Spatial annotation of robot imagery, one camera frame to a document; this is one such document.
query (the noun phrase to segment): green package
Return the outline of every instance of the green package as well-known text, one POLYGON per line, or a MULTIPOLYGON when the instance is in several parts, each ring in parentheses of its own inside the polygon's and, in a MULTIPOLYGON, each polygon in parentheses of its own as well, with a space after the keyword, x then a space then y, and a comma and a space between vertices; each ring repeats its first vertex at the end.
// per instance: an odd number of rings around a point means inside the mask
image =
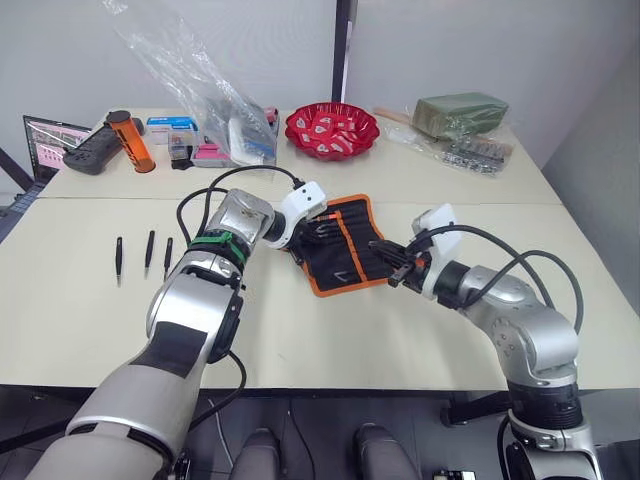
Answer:
POLYGON ((506 102, 479 92, 421 98, 412 124, 432 137, 455 140, 493 130, 508 108, 506 102))

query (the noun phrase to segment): table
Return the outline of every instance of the table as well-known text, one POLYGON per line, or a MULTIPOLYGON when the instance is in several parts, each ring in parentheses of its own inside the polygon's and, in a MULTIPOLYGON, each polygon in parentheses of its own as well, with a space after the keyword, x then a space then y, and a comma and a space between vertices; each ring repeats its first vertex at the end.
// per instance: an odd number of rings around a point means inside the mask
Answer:
MULTIPOLYGON (((177 110, 131 109, 146 122, 150 116, 181 114, 177 110)), ((443 168, 436 160, 407 147, 379 138, 368 153, 344 163, 319 162, 298 152, 284 135, 283 114, 278 136, 278 165, 305 180, 317 181, 329 198, 367 193, 374 201, 419 204, 544 204, 561 205, 558 196, 515 136, 505 131, 504 140, 515 145, 511 162, 500 179, 443 168)), ((66 169, 56 175, 42 198, 158 198, 181 199, 203 188, 220 169, 172 170, 166 145, 147 146, 157 167, 136 173, 124 152, 118 154, 102 174, 92 177, 66 169)), ((265 200, 279 201, 291 182, 272 173, 231 177, 225 186, 246 188, 265 200)))
MULTIPOLYGON (((144 120, 181 113, 131 111, 144 120)), ((318 181, 330 198, 369 194, 378 227, 398 242, 410 238, 413 218, 448 201, 461 223, 484 227, 519 250, 558 254, 585 294, 581 387, 640 386, 640 373, 629 368, 640 363, 637 315, 519 142, 506 135, 516 148, 499 179, 459 172, 382 138, 367 155, 337 164, 299 154, 281 132, 278 164, 318 181)), ((175 221, 178 201, 221 173, 171 170, 166 148, 149 147, 157 162, 149 174, 135 173, 124 153, 96 177, 60 172, 0 245, 0 384, 95 386, 145 344, 146 312, 162 281, 166 237, 175 239, 174 263, 185 248, 175 221), (150 229, 156 230, 156 248, 145 280, 150 229), (117 236, 124 239, 121 288, 114 271, 117 236)), ((253 173, 231 177, 225 186, 272 202, 290 189, 284 176, 253 173)), ((202 206, 196 200, 185 209, 191 228, 202 206)), ((472 237, 464 238, 461 251, 459 260, 470 265, 500 267, 507 260, 472 237)), ((536 267, 559 310, 572 318, 568 282, 551 264, 536 267)), ((286 253, 261 244, 245 281, 234 350, 247 366, 249 388, 505 388, 484 334, 407 289, 379 286, 320 299, 286 253)), ((225 360, 205 371, 202 385, 234 387, 237 377, 225 360)))
MULTIPOLYGON (((185 245, 171 199, 36 201, 0 245, 0 384, 95 386, 145 344, 145 316, 162 281, 167 236, 174 263, 185 245), (147 233, 156 250, 143 276, 147 233), (114 247, 124 239, 122 287, 114 247)), ((433 205, 374 202, 380 230, 406 241, 411 220, 433 205)), ((202 203, 185 210, 195 226, 202 203)), ((489 228, 519 250, 543 247, 575 271, 585 294, 580 386, 640 385, 640 322, 562 205, 454 205, 459 221, 489 228)), ((464 237, 460 261, 499 266, 507 258, 464 237)), ((568 282, 540 261, 560 311, 571 318, 568 282)), ((284 252, 260 244, 249 261, 234 350, 249 388, 499 390, 504 379, 484 334, 457 313, 399 288, 317 298, 284 252), (303 312, 297 316, 294 312, 303 312)), ((232 387, 232 362, 206 369, 203 387, 232 387)))

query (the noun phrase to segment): robotic arm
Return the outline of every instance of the robotic arm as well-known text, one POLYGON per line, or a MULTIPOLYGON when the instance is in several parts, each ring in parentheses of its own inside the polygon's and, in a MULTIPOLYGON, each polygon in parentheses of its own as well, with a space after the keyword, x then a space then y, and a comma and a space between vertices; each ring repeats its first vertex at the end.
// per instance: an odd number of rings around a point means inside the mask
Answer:
MULTIPOLYGON (((28 478, 166 478, 189 430, 205 366, 229 353, 243 304, 242 274, 256 243, 286 246, 299 221, 325 208, 314 182, 290 193, 279 212, 231 190, 156 293, 147 345, 95 390, 28 478)), ((444 207, 416 219, 410 248, 374 242, 397 269, 392 286, 402 283, 458 308, 487 285, 495 272, 453 260, 459 233, 421 242, 422 232, 450 222, 453 212, 444 207)), ((517 439, 507 448, 511 480, 602 480, 578 398, 577 336, 564 317, 510 276, 459 310, 489 336, 507 378, 517 439)))
POLYGON ((28 478, 166 478, 187 435, 205 366, 229 353, 243 303, 242 273, 256 243, 286 245, 301 219, 325 208, 315 182, 290 193, 281 212, 229 191, 156 293, 147 345, 102 382, 28 478))
POLYGON ((602 480, 578 397, 576 332, 513 276, 501 278, 465 306, 469 295, 497 272, 453 260, 460 232, 428 240, 421 235, 454 223, 451 206, 444 205, 413 222, 416 237, 406 249, 389 241, 373 242, 371 247, 396 268, 390 285, 403 284, 458 309, 491 339, 513 401, 508 416, 516 442, 507 448, 511 480, 602 480))

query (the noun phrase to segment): black pole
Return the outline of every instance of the black pole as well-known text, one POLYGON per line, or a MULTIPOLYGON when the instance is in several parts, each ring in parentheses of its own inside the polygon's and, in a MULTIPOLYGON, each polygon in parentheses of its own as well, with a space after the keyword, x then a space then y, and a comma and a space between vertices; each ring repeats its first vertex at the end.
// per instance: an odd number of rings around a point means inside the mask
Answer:
POLYGON ((344 77, 344 59, 347 54, 347 28, 352 0, 336 0, 336 34, 333 44, 333 84, 331 101, 342 99, 342 79, 344 77))
POLYGON ((33 180, 16 161, 0 148, 0 168, 9 175, 25 192, 33 185, 33 180))

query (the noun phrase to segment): red plastic bowl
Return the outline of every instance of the red plastic bowl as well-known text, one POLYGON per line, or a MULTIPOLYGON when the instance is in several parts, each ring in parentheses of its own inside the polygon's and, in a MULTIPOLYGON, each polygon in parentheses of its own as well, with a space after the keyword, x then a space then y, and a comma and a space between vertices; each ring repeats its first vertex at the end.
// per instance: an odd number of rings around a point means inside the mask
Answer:
POLYGON ((291 140, 298 150, 303 151, 310 157, 339 162, 350 157, 355 157, 356 155, 360 155, 361 153, 369 150, 371 145, 373 145, 374 140, 380 135, 380 130, 378 130, 376 119, 361 108, 354 107, 347 103, 325 102, 313 103, 305 107, 300 107, 293 112, 287 118, 287 129, 284 134, 289 140, 291 140), (302 116, 308 122, 311 122, 317 112, 335 113, 353 118, 353 121, 356 124, 356 130, 354 133, 358 137, 357 140, 353 141, 353 152, 319 152, 311 146, 305 146, 302 144, 300 141, 300 134, 292 128, 292 125, 299 116, 302 116))

